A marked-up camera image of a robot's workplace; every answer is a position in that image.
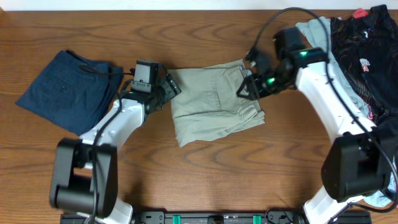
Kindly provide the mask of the khaki green shorts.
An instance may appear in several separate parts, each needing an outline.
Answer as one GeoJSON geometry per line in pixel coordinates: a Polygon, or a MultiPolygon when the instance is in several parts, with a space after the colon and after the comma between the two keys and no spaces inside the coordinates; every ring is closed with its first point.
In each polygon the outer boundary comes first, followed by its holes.
{"type": "Polygon", "coordinates": [[[180,147],[194,141],[214,141],[264,124],[257,101],[237,97],[251,74],[242,60],[203,68],[170,71],[181,89],[171,100],[176,140],[180,147]]]}

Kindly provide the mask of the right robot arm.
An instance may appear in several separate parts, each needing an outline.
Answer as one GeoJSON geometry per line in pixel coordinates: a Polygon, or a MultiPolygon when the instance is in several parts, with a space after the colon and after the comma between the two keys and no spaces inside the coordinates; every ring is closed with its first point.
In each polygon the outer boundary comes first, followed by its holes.
{"type": "Polygon", "coordinates": [[[274,44],[276,68],[257,47],[246,54],[255,71],[243,80],[237,95],[258,100],[296,87],[321,119],[331,149],[322,166],[321,189],[301,211],[267,212],[267,223],[370,223],[369,213],[351,212],[350,208],[388,189],[395,169],[397,134],[378,128],[357,109],[328,68],[327,53],[304,46],[296,28],[276,33],[274,44]]]}

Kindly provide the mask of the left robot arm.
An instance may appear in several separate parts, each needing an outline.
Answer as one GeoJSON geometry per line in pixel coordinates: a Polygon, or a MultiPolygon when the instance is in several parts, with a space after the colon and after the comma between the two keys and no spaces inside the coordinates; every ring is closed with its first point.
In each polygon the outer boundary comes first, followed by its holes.
{"type": "Polygon", "coordinates": [[[134,223],[132,205],[118,198],[118,151],[181,90],[161,63],[138,60],[130,74],[98,124],[57,145],[50,204],[63,210],[60,223],[134,223]]]}

